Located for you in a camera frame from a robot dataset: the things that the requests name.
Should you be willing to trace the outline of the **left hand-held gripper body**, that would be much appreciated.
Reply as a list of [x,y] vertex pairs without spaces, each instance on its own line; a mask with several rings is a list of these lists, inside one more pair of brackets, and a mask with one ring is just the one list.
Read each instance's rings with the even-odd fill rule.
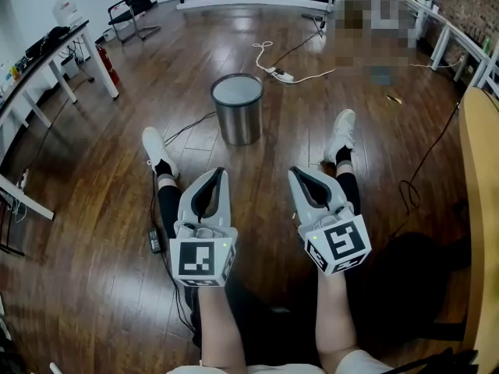
[[169,241],[172,276],[187,287],[225,286],[236,255],[238,231],[232,227],[175,222]]

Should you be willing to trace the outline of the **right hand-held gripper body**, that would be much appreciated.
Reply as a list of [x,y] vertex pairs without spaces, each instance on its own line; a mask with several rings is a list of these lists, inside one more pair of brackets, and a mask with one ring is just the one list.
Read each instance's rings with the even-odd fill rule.
[[363,216],[355,215],[350,203],[312,224],[300,225],[298,233],[306,253],[326,276],[358,266],[372,250]]

